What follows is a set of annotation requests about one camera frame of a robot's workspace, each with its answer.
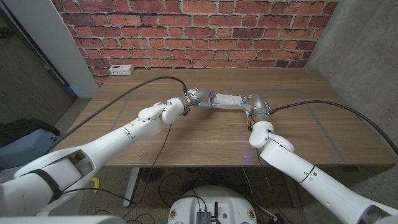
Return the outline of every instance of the black cable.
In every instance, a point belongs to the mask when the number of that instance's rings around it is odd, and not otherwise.
[[[121,199],[127,200],[128,202],[132,202],[133,203],[133,201],[128,199],[128,198],[125,198],[123,196],[115,194],[115,193],[113,193],[111,191],[108,191],[108,190],[105,190],[105,189],[96,188],[96,187],[83,187],[83,188],[80,188],[80,189],[67,190],[65,192],[62,192],[61,195],[64,195],[64,194],[67,194],[67,193],[70,193],[70,192],[76,192],[76,191],[79,191],[79,190],[99,190],[99,191],[106,192],[106,193],[111,194],[111,195],[113,195],[115,197],[118,197],[118,198],[121,198]]]
[[[151,193],[151,194],[149,194],[149,195],[146,195],[146,196],[144,197],[144,199],[147,198],[147,197],[149,197],[149,196],[151,196],[151,195],[154,195],[154,194],[157,194],[157,192],[153,192],[153,193]],[[132,211],[135,209],[136,206],[138,206],[138,204],[135,204],[135,205],[130,209],[130,211],[128,211],[127,214],[125,214],[122,218],[124,219],[126,216],[128,216],[128,215],[130,214],[130,212],[132,212]]]
[[[199,198],[205,204],[205,212],[207,212],[206,202],[201,197],[198,197],[196,195],[187,195],[187,196],[180,197],[179,199],[181,199],[181,198],[189,198],[189,197]]]
[[[97,214],[98,212],[105,212],[107,215],[110,215],[109,212],[107,210],[98,210],[95,213],[93,213],[92,215]]]
[[[126,221],[126,223],[129,223],[129,222],[139,222],[139,223],[142,223],[141,221],[139,221],[138,219],[141,217],[141,216],[144,216],[144,215],[148,215],[148,216],[150,216],[150,218],[152,219],[152,221],[154,221],[154,224],[156,223],[155,222],[155,218],[150,214],[150,213],[144,213],[144,214],[141,214],[141,215],[139,215],[137,218],[135,218],[135,219],[133,219],[133,220],[129,220],[129,221]]]
[[[167,179],[168,177],[172,176],[172,175],[176,175],[177,177],[179,177],[180,182],[181,182],[181,186],[183,187],[182,178],[181,178],[178,174],[169,174],[169,175],[165,176],[165,177],[160,181],[160,183],[159,183],[159,185],[158,185],[158,187],[157,187],[157,191],[158,191],[158,193],[159,193],[160,199],[162,199],[163,203],[165,203],[169,208],[171,207],[171,205],[169,205],[169,204],[166,202],[166,200],[163,198],[163,196],[162,196],[162,194],[161,194],[162,191],[160,190],[160,188],[162,187],[163,181],[164,181],[165,179]]]
[[[272,193],[271,185],[269,184],[269,181],[268,181],[268,178],[267,178],[267,174],[266,174],[266,172],[265,172],[265,170],[264,170],[264,166],[262,165],[262,162],[261,162],[261,159],[260,159],[259,150],[256,149],[256,152],[257,152],[257,158],[259,159],[259,162],[260,162],[260,166],[261,166],[262,173],[264,174],[264,177],[265,177],[266,180],[267,180],[267,185],[268,185],[269,193],[271,193],[272,201],[273,201],[274,205],[276,205],[276,203],[275,203],[276,200],[275,200],[275,198],[274,198],[274,194]],[[281,210],[279,207],[277,207],[277,208],[278,208],[279,212],[282,214],[282,216],[283,216],[288,222],[290,222],[291,224],[295,224],[294,222],[290,221],[290,219],[288,219],[288,218],[285,216],[285,214],[282,212],[282,210]]]
[[[398,155],[398,148],[397,146],[391,141],[391,139],[384,133],[384,131],[379,128],[379,126],[377,126],[375,123],[373,123],[373,121],[371,121],[369,118],[367,118],[365,115],[361,114],[360,112],[349,108],[347,106],[343,106],[340,105],[338,103],[334,103],[334,102],[330,102],[330,101],[325,101],[325,100],[307,100],[307,101],[303,101],[303,102],[299,102],[299,103],[293,103],[291,105],[286,105],[286,106],[281,106],[278,108],[275,108],[273,110],[271,110],[269,112],[270,115],[274,114],[275,112],[282,110],[282,109],[286,109],[286,108],[290,108],[293,106],[298,106],[298,105],[304,105],[304,104],[308,104],[308,103],[324,103],[324,104],[328,104],[328,105],[333,105],[333,106],[337,106],[340,108],[343,108],[345,110],[348,110],[354,114],[356,114],[357,116],[359,116],[360,118],[364,119],[366,122],[368,122],[376,131],[378,131],[378,133],[381,134],[381,136],[388,142],[388,144],[390,145],[390,147],[394,150],[394,152]]]
[[[180,82],[182,84],[183,87],[183,92],[186,93],[187,92],[187,86],[185,86],[185,83],[183,81],[181,81],[179,78],[174,78],[174,77],[156,77],[153,78],[151,80],[145,81],[139,85],[136,85],[134,87],[132,87],[131,89],[129,89],[128,91],[125,91],[124,93],[122,93],[120,96],[116,97],[115,99],[113,99],[112,101],[110,101],[109,103],[107,103],[105,106],[103,106],[101,109],[99,109],[98,111],[95,111],[92,115],[90,115],[89,117],[87,117],[84,121],[82,121],[80,124],[76,125],[72,130],[68,131],[64,136],[62,136],[53,146],[51,146],[44,154],[49,153],[53,148],[55,148],[55,146],[57,146],[62,140],[64,140],[66,137],[68,137],[69,135],[71,135],[71,133],[75,132],[78,128],[82,127],[87,121],[91,120],[92,118],[94,118],[97,114],[99,114],[100,112],[102,112],[103,110],[105,110],[106,108],[108,108],[109,106],[111,106],[113,103],[115,103],[116,101],[120,100],[122,97],[126,96],[127,94],[129,94],[130,92],[148,84],[151,83],[153,81],[156,80],[160,80],[160,79],[172,79],[172,80],[176,80],[178,82]]]
[[[200,208],[200,202],[199,202],[199,198],[197,198],[198,200],[198,205],[199,205],[199,212],[201,212],[201,208]]]

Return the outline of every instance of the brick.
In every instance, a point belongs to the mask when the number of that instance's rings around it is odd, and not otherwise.
[[[167,26],[191,25],[191,16],[159,16],[159,24]]]
[[[91,58],[100,58],[101,54],[98,50],[86,49],[86,53],[88,57]]]
[[[237,13],[263,13],[269,12],[270,5],[268,2],[258,1],[237,1],[235,12]]]
[[[103,26],[103,25],[109,25],[108,18],[106,18],[106,15],[91,15],[91,18],[94,21],[94,25],[96,26]]]
[[[172,50],[173,58],[184,58],[185,52],[183,50]]]
[[[288,60],[278,60],[278,61],[276,61],[275,67],[276,68],[286,68],[287,64],[289,64]]]
[[[108,79],[108,76],[94,76],[96,83],[104,83]]]
[[[120,50],[120,49],[103,49],[101,50],[101,54],[105,58],[117,57],[117,58],[128,58],[129,52],[128,50]]]
[[[58,12],[65,12],[65,9],[63,8],[59,0],[54,1],[54,6]]]
[[[310,58],[312,52],[304,52],[302,59],[308,59]]]
[[[129,4],[126,1],[113,1],[113,7],[116,12],[129,12]]]
[[[205,61],[204,60],[192,60],[192,67],[193,68],[204,68]]]
[[[80,0],[80,8],[83,12],[112,12],[113,5],[111,1],[92,1]]]
[[[271,58],[272,52],[269,50],[263,50],[257,53],[257,57],[261,59],[269,59]]]
[[[112,25],[116,26],[139,26],[141,25],[141,19],[137,15],[108,15],[109,21]]]
[[[282,29],[282,32],[280,32],[280,38],[293,38],[293,39],[310,38],[311,33],[312,33],[311,29],[305,29],[305,30]]]
[[[291,2],[287,8],[289,14],[319,14],[322,12],[323,2]]]
[[[109,61],[107,59],[90,59],[90,58],[86,58],[85,61],[86,61],[87,66],[90,66],[90,67],[95,67],[95,66],[107,67],[107,66],[110,66]]]
[[[79,49],[79,51],[81,53],[81,56],[87,57],[87,54],[86,54],[86,52],[83,49]]]
[[[262,37],[264,29],[253,28],[253,29],[235,29],[234,38],[259,38]]]
[[[168,58],[170,57],[169,50],[155,50],[155,49],[147,49],[144,50],[145,57],[155,57],[155,58]]]
[[[210,28],[196,28],[196,27],[186,27],[185,28],[186,37],[202,37],[202,38],[212,38],[216,36],[213,29]]]
[[[121,58],[111,58],[111,65],[124,65],[124,61]]]
[[[250,60],[248,61],[248,68],[273,68],[275,66],[274,60]]]
[[[209,48],[211,49],[236,49],[237,40],[211,40]]]
[[[293,21],[293,27],[307,27],[309,20],[308,16],[296,16]]]
[[[231,68],[232,61],[230,60],[207,60],[208,68]]]
[[[99,39],[77,39],[74,38],[78,47],[103,47],[102,41]]]
[[[140,27],[137,33],[141,37],[167,37],[167,30],[163,27]]]
[[[217,37],[218,38],[228,38],[230,39],[232,36],[232,29],[217,29]]]
[[[64,1],[62,4],[67,12],[81,12],[79,5],[73,1]]]
[[[80,37],[91,37],[91,32],[88,27],[75,27],[75,31]]]
[[[272,58],[276,59],[299,59],[301,58],[302,53],[300,52],[293,52],[293,51],[277,51],[272,54]]]
[[[73,27],[68,26],[68,30],[69,30],[70,35],[72,35],[72,37],[77,37],[77,33],[75,32]]]
[[[283,43],[283,49],[294,49],[296,48],[297,42],[293,40],[285,40]]]
[[[191,67],[188,59],[166,59],[167,67]]]
[[[90,27],[96,37],[120,37],[120,29],[116,27]]]
[[[184,1],[183,8],[188,13],[212,13],[216,12],[216,5],[211,1]]]
[[[157,18],[156,16],[143,16],[142,24],[145,26],[157,26]]]
[[[208,16],[194,16],[193,17],[193,25],[194,26],[209,26],[209,17]]]
[[[137,67],[150,67],[150,60],[147,58],[124,59],[124,63]]]
[[[303,68],[305,64],[307,63],[307,60],[294,60],[289,64],[289,68]]]
[[[299,41],[297,43],[297,50],[313,50],[316,42],[313,41]]]
[[[229,52],[229,58],[231,59],[241,59],[241,58],[254,58],[256,57],[257,52],[253,50],[236,50]]]
[[[130,55],[132,58],[141,58],[144,57],[144,53],[142,53],[141,49],[131,49]]]
[[[259,19],[258,26],[289,27],[292,18],[293,18],[292,16],[276,16],[276,15],[261,16]]]
[[[280,49],[282,45],[281,40],[255,40],[255,49]]]
[[[264,33],[264,38],[277,38],[280,29],[266,29]]]
[[[238,48],[239,49],[250,49],[251,41],[250,40],[239,40]]]
[[[121,39],[122,47],[148,47],[146,39]]]
[[[330,17],[326,16],[313,16],[310,20],[309,27],[324,28],[328,24]]]
[[[195,39],[195,47],[198,49],[206,49],[208,45],[207,40],[198,40]]]
[[[218,12],[219,13],[233,13],[234,11],[234,3],[233,2],[219,2],[218,3]]]
[[[122,28],[122,33],[123,33],[124,37],[136,37],[137,36],[137,30],[134,27]]]
[[[152,59],[152,65],[154,67],[165,67],[164,59]]]
[[[94,68],[94,73],[97,75],[109,75],[107,68]]]
[[[214,54],[215,59],[227,59],[227,57],[228,57],[228,51],[219,50],[216,51]]]
[[[66,25],[81,25],[81,26],[90,26],[94,25],[93,19],[89,14],[86,13],[64,13],[62,14],[62,19],[66,23]]]
[[[257,24],[257,16],[245,16],[242,19],[242,26],[256,26]]]
[[[213,26],[240,26],[240,16],[210,16],[210,25]]]
[[[164,48],[163,39],[149,39],[149,44],[153,48]]]
[[[246,60],[235,60],[234,68],[246,68],[248,65],[248,61]]]
[[[213,52],[210,50],[188,50],[187,58],[212,58]]]
[[[163,1],[130,1],[133,12],[165,12]]]
[[[169,28],[169,34],[171,37],[181,37],[183,35],[182,28]]]
[[[286,13],[287,2],[274,2],[272,3],[271,13],[283,14]]]
[[[329,2],[324,8],[322,13],[325,15],[332,15],[337,6],[337,2]]]
[[[179,1],[165,1],[164,5],[166,12],[181,12]]]
[[[316,31],[313,33],[312,38],[313,38],[313,39],[318,39],[318,38],[321,36],[322,32],[323,32],[323,29],[318,29],[318,30],[316,30]]]
[[[192,48],[192,40],[183,40],[183,39],[166,40],[165,46],[173,49]]]

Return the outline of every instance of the table leg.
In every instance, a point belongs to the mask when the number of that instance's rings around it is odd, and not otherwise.
[[[301,208],[301,201],[299,197],[299,192],[297,190],[296,183],[294,179],[284,174],[284,179],[287,187],[287,191],[289,191],[290,198],[292,199],[292,205],[295,208]]]
[[[138,183],[138,173],[139,167],[133,167],[130,172],[129,182],[127,184],[126,194],[124,195],[125,198],[132,199],[134,195],[134,190],[136,189],[136,185]],[[128,207],[130,206],[130,202],[127,200],[123,200],[123,206]]]

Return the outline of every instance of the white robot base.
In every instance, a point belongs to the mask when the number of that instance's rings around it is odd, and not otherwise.
[[[183,194],[172,205],[168,224],[210,224],[212,220],[222,224],[255,224],[256,214],[253,206],[242,195],[226,187],[206,185]]]

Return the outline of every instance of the black strap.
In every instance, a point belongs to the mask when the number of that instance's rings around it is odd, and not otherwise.
[[[32,170],[27,174],[37,174],[41,178],[43,178],[44,181],[46,181],[46,183],[49,185],[49,187],[51,188],[52,193],[53,193],[52,198],[49,203],[51,203],[61,197],[62,192],[60,190],[60,187],[58,186],[56,181],[50,176],[50,174],[48,174],[46,171],[37,169],[37,170]]]

